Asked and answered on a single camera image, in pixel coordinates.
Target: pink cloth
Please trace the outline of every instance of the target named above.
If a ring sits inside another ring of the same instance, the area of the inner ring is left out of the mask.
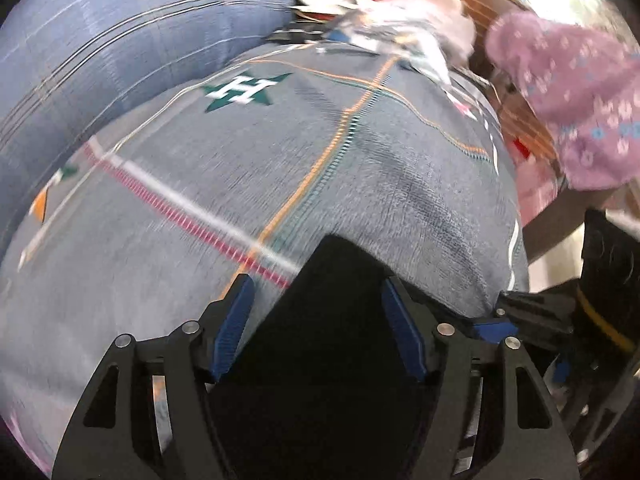
[[[571,187],[617,187],[640,174],[637,52],[604,32],[532,12],[498,18],[485,49],[554,136]]]

